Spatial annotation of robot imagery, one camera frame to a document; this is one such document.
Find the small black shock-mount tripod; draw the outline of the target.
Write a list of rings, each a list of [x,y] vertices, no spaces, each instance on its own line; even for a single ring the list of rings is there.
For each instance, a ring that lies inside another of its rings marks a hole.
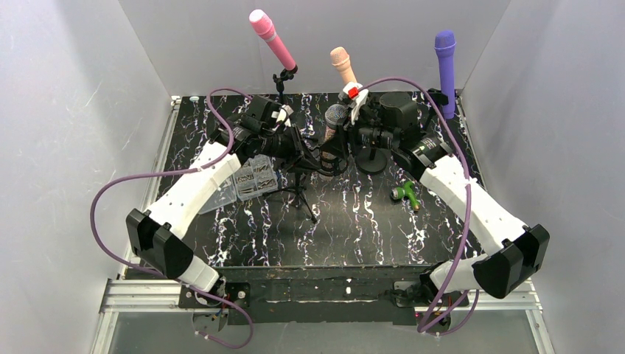
[[[287,184],[277,190],[264,192],[263,198],[268,198],[277,193],[290,193],[294,195],[294,201],[303,204],[310,214],[310,220],[316,224],[318,218],[307,201],[306,191],[314,175],[332,179],[346,172],[349,162],[341,156],[334,156],[323,151],[320,145],[303,150],[292,164],[286,166],[285,171],[293,174],[293,183]]]

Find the rhinestone glitter microphone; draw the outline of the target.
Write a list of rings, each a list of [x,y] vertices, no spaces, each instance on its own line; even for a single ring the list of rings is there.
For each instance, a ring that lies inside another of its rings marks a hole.
[[[325,112],[326,129],[339,129],[342,128],[341,122],[344,121],[348,113],[348,109],[342,104],[333,104]]]

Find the tall black tripod stand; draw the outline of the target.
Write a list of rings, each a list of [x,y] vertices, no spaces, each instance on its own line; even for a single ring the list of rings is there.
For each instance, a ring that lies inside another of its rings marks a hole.
[[[298,71],[298,67],[294,66],[292,69],[283,69],[279,74],[274,74],[272,76],[273,82],[276,86],[276,91],[278,93],[278,102],[284,104],[284,83],[288,80],[292,80],[295,74]]]

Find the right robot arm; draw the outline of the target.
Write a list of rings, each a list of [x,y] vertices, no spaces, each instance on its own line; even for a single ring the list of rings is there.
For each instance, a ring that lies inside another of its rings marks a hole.
[[[550,241],[547,229],[529,226],[502,207],[464,165],[465,159],[418,122],[417,104],[405,92],[381,97],[352,89],[324,114],[329,131],[324,162],[336,169],[347,153],[366,148],[390,152],[394,162],[438,196],[478,239],[483,254],[439,263],[422,275],[431,294],[482,290],[503,299],[538,272]]]

